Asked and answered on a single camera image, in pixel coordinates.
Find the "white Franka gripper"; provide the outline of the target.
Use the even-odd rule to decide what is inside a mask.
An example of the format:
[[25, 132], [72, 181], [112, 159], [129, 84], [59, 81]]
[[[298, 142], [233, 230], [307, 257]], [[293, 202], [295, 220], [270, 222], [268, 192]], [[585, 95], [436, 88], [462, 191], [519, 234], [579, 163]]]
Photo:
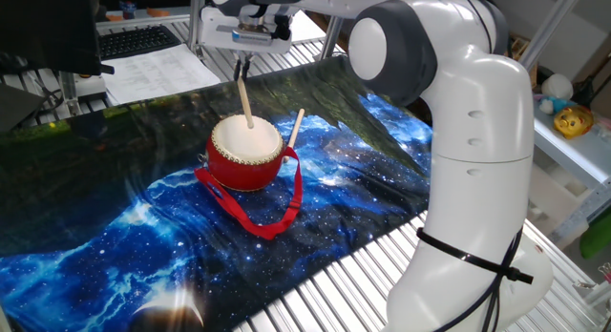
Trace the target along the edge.
[[[292, 15], [265, 14], [261, 17], [250, 15], [226, 16], [217, 8], [203, 8], [200, 13], [201, 27], [199, 42], [205, 46], [236, 52], [286, 53], [292, 44]], [[246, 82], [251, 55], [242, 61], [242, 81]], [[235, 55], [233, 78], [241, 75], [241, 59]]]

